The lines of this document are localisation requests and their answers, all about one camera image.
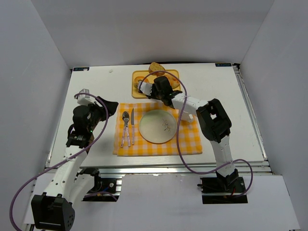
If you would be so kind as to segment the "glazed ring donut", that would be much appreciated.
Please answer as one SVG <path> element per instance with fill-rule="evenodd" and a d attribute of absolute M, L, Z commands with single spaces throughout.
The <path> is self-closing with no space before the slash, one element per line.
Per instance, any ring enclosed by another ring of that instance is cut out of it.
<path fill-rule="evenodd" d="M 135 88 L 138 88 L 139 83 L 140 83 L 143 79 L 144 79 L 143 76 L 137 76 L 137 77 L 135 77 L 134 80 L 133 80 L 133 86 L 134 86 Z"/>

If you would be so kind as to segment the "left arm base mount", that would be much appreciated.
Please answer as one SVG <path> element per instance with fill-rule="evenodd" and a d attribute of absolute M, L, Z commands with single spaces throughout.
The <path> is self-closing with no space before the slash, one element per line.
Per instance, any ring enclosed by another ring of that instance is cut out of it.
<path fill-rule="evenodd" d="M 98 168 L 83 168 L 77 175 L 76 179 L 79 176 L 90 175 L 94 177 L 93 182 L 94 186 L 86 193 L 92 194 L 89 197 L 84 196 L 83 201 L 86 202 L 116 202 L 119 198 L 118 192 L 116 191 L 116 178 L 102 177 L 100 175 Z"/>

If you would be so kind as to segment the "left blue corner label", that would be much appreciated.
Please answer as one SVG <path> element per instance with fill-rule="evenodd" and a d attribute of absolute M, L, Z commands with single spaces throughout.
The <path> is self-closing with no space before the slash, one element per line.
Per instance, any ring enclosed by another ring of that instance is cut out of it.
<path fill-rule="evenodd" d="M 74 67 L 73 71 L 77 72 L 77 71 L 89 71 L 89 67 Z"/>

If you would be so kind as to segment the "yellow plastic tray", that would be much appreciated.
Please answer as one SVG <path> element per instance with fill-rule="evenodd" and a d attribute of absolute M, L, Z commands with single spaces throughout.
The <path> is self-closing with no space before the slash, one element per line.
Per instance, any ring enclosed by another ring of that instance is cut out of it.
<path fill-rule="evenodd" d="M 175 75 L 177 78 L 180 78 L 180 75 L 179 75 L 179 72 L 175 69 L 169 69 L 167 70 L 168 72 L 172 73 L 173 75 Z M 135 99 L 146 99 L 147 97 L 144 95 L 144 94 L 141 94 L 138 92 L 138 89 L 137 87 L 135 86 L 135 79 L 137 78 L 137 80 L 141 80 L 141 77 L 144 78 L 146 75 L 148 75 L 149 72 L 148 70 L 137 70 L 137 71 L 134 71 L 132 73 L 132 87 L 131 87 L 131 95 L 133 98 Z M 157 76 L 154 76 L 154 75 L 150 75 L 147 77 L 147 80 L 145 82 L 148 82 L 148 83 L 154 83 L 154 79 L 156 78 Z M 173 90 L 181 90 L 181 86 L 180 86 L 180 83 L 177 81 L 177 86 L 175 87 L 175 84 L 171 84 Z"/>

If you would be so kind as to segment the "white ceramic mug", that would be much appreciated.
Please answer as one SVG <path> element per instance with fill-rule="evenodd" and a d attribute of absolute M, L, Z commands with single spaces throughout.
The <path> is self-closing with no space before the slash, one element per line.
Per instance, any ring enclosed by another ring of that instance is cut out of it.
<path fill-rule="evenodd" d="M 193 115 L 184 111 L 181 114 L 181 121 L 186 121 L 186 122 L 192 123 L 194 121 Z"/>

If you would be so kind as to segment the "back bread slice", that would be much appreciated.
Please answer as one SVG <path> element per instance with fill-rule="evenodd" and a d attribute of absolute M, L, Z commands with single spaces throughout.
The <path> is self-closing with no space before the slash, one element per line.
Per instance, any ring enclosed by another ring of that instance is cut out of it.
<path fill-rule="evenodd" d="M 158 71 L 165 71 L 165 68 L 160 65 L 159 63 L 156 63 L 156 62 L 152 62 L 148 68 L 148 72 L 149 73 L 153 73 L 157 71 L 157 73 L 154 73 L 154 75 L 156 76 L 160 76 L 160 75 L 163 75 L 164 73 L 163 72 L 158 72 Z"/>

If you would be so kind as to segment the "yellow checkered cloth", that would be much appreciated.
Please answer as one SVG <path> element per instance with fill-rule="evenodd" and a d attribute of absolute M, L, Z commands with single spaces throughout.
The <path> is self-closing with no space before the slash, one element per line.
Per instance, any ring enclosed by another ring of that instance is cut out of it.
<path fill-rule="evenodd" d="M 123 133 L 124 122 L 122 113 L 128 111 L 129 122 L 128 129 L 130 142 L 132 139 L 131 128 L 131 111 L 134 108 L 134 132 L 135 143 L 128 147 L 127 138 L 125 135 L 124 147 L 121 148 L 121 139 Z M 175 136 L 166 143 L 155 144 L 145 140 L 139 132 L 139 121 L 142 116 L 151 110 L 165 110 L 172 114 L 177 121 L 177 130 Z M 115 140 L 113 153 L 117 156 L 154 156 L 154 155 L 182 155 L 201 154 L 202 144 L 199 134 L 198 118 L 193 117 L 192 123 L 181 121 L 179 119 L 179 111 L 165 106 L 161 101 L 152 103 L 120 103 L 117 108 L 117 119 L 115 129 Z"/>

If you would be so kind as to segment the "pale green ceramic plate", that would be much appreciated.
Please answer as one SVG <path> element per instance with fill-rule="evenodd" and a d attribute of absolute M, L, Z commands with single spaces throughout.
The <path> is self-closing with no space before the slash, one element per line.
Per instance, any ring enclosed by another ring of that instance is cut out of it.
<path fill-rule="evenodd" d="M 172 114 L 165 110 L 146 112 L 139 121 L 139 132 L 148 142 L 155 144 L 171 140 L 177 130 L 177 121 Z"/>

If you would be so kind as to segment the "right blue corner label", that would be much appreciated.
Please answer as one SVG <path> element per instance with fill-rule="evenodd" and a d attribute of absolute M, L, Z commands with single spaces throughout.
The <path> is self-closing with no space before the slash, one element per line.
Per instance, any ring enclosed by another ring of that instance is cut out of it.
<path fill-rule="evenodd" d="M 216 67 L 232 67 L 231 63 L 215 63 Z"/>

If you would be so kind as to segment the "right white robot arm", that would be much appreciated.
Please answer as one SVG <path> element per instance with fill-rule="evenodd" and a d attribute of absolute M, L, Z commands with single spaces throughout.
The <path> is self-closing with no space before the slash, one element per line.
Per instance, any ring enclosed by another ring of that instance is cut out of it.
<path fill-rule="evenodd" d="M 199 100 L 188 96 L 187 92 L 173 90 L 166 76 L 160 76 L 154 83 L 139 82 L 138 91 L 149 99 L 160 100 L 165 106 L 178 109 L 179 119 L 190 121 L 196 116 L 202 134 L 213 148 L 218 181 L 224 190 L 228 190 L 238 179 L 230 150 L 231 120 L 218 99 Z"/>

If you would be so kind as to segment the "blue corner label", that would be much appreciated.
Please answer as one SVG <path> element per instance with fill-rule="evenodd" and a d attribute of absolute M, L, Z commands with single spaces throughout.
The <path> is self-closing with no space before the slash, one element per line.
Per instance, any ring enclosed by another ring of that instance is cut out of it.
<path fill-rule="evenodd" d="M 231 63 L 215 63 L 216 67 L 232 67 Z"/>
<path fill-rule="evenodd" d="M 73 71 L 77 72 L 77 71 L 89 71 L 89 67 L 74 67 Z"/>

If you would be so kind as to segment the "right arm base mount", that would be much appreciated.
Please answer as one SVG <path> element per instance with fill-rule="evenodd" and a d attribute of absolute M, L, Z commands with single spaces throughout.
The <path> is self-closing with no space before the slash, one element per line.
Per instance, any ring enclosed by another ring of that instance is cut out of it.
<path fill-rule="evenodd" d="M 228 189 L 224 189 L 219 184 L 218 178 L 200 178 L 201 183 L 197 186 L 201 189 L 203 204 L 247 204 L 248 199 L 245 194 L 245 183 L 242 177 L 239 177 Z"/>

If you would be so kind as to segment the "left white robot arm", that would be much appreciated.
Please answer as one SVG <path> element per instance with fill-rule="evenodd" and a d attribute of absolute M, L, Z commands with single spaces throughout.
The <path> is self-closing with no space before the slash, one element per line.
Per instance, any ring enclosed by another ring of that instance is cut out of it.
<path fill-rule="evenodd" d="M 67 142 L 62 163 L 40 195 L 34 195 L 31 209 L 35 227 L 50 231 L 69 231 L 75 220 L 75 207 L 96 183 L 98 170 L 80 170 L 91 145 L 97 140 L 93 131 L 99 122 L 106 122 L 117 110 L 118 103 L 88 93 L 77 96 L 73 123 L 67 131 Z"/>

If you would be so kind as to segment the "orange topped round bun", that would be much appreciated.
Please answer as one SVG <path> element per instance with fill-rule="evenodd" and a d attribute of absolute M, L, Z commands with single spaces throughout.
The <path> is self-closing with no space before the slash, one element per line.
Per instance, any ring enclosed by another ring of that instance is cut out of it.
<path fill-rule="evenodd" d="M 166 77 L 168 78 L 168 81 L 172 89 L 175 89 L 180 85 L 179 81 L 175 77 L 173 77 L 171 74 L 166 74 Z"/>

